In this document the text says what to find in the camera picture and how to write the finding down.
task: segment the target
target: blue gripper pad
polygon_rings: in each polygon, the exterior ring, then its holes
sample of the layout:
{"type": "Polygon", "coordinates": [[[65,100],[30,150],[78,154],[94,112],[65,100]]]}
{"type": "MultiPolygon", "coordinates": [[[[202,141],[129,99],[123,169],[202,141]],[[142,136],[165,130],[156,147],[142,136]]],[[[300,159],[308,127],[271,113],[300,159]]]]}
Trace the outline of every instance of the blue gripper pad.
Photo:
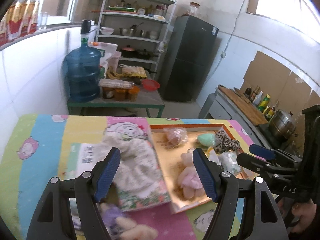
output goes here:
{"type": "Polygon", "coordinates": [[[215,180],[208,167],[211,162],[204,152],[198,149],[193,151],[192,159],[207,196],[215,202],[218,194],[215,180]]]}
{"type": "Polygon", "coordinates": [[[276,158],[273,150],[266,149],[265,147],[261,147],[256,144],[252,144],[249,146],[249,152],[266,160],[273,160],[274,158],[276,158]]]}
{"type": "Polygon", "coordinates": [[[119,167],[120,160],[120,151],[117,148],[112,148],[105,160],[102,161],[105,167],[96,182],[96,193],[93,196],[97,203],[100,202],[101,198],[106,197],[116,171],[119,167]]]}

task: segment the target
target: white fabric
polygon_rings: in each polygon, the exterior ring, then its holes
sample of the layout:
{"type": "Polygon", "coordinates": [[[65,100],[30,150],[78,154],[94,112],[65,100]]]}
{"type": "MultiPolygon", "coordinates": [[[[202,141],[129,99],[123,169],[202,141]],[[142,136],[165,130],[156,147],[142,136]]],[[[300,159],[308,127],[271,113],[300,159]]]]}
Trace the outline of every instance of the white fabric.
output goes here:
{"type": "Polygon", "coordinates": [[[98,161],[104,160],[110,147],[117,147],[121,152],[120,165],[113,179],[120,190],[140,191],[161,178],[156,154],[148,141],[137,138],[124,141],[117,132],[105,132],[95,153],[98,161]]]}

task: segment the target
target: red plastic basket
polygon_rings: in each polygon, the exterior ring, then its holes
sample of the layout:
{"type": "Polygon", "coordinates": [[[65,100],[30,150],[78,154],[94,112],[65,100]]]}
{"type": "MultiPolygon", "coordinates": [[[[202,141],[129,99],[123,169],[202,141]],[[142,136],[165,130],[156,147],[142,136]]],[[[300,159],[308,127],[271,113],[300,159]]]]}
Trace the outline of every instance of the red plastic basket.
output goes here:
{"type": "Polygon", "coordinates": [[[160,87],[160,84],[157,81],[152,79],[144,79],[142,80],[143,88],[148,91],[155,91],[160,87]]]}

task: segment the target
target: electrical wire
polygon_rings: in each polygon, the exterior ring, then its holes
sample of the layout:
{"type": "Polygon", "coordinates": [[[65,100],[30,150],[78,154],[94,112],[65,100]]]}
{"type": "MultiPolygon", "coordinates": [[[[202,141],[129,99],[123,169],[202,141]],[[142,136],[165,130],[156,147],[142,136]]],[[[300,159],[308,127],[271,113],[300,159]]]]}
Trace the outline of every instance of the electrical wire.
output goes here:
{"type": "MultiPolygon", "coordinates": [[[[241,5],[241,7],[240,7],[239,13],[238,13],[238,15],[237,15],[237,17],[236,17],[236,20],[235,20],[235,26],[233,27],[232,33],[231,33],[231,35],[230,35],[230,37],[229,37],[229,40],[228,40],[228,42],[227,42],[227,44],[226,44],[226,47],[225,47],[224,51],[222,52],[222,53],[224,53],[224,54],[226,54],[226,51],[227,51],[227,49],[228,49],[229,43],[230,43],[230,41],[231,41],[231,38],[232,38],[233,34],[235,33],[235,30],[236,30],[236,27],[237,27],[237,22],[238,22],[238,19],[239,19],[239,17],[240,17],[241,11],[242,11],[242,9],[243,9],[243,7],[244,7],[244,3],[245,3],[245,0],[242,1],[242,5],[241,5]]],[[[222,57],[222,55],[220,55],[220,60],[219,60],[219,62],[218,62],[218,64],[217,64],[217,66],[216,66],[215,69],[210,73],[210,76],[208,76],[208,77],[206,78],[206,80],[205,80],[205,82],[204,82],[203,85],[206,85],[206,83],[210,80],[210,78],[212,78],[212,76],[214,75],[214,73],[216,72],[216,70],[218,69],[218,67],[220,66],[220,63],[222,62],[222,60],[223,60],[223,57],[222,57]]]]}

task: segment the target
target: cutting board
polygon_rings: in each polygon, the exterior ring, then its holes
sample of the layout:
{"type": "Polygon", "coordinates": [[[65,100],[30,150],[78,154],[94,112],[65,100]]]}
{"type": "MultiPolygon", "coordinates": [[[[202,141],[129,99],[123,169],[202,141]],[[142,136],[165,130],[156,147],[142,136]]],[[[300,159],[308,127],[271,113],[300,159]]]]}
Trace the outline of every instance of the cutting board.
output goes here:
{"type": "Polygon", "coordinates": [[[241,97],[239,97],[234,91],[229,88],[218,86],[218,89],[226,95],[248,118],[248,120],[254,125],[268,123],[263,114],[251,103],[248,104],[241,97]]]}

